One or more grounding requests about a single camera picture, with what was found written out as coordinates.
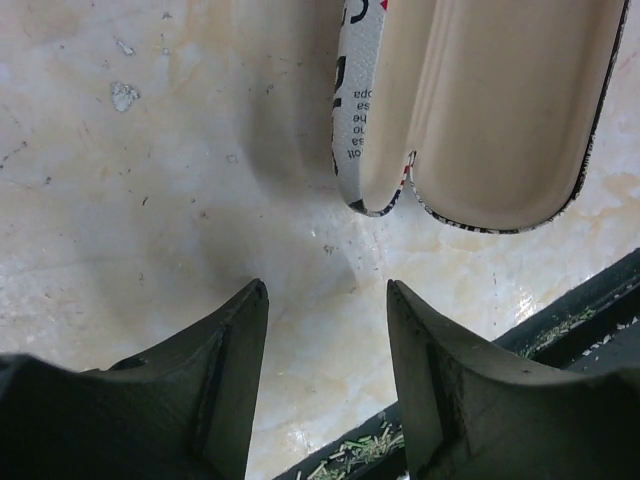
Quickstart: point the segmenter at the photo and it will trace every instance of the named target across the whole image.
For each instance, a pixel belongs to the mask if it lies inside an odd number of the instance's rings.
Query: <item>marble surface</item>
[[[494,338],[640,243],[640,5],[582,195],[517,236],[446,227],[411,195],[382,219],[343,205],[329,149],[341,0],[0,11],[0,350],[105,368],[262,278],[248,478],[395,400],[387,279]],[[140,92],[124,112],[113,82]]]

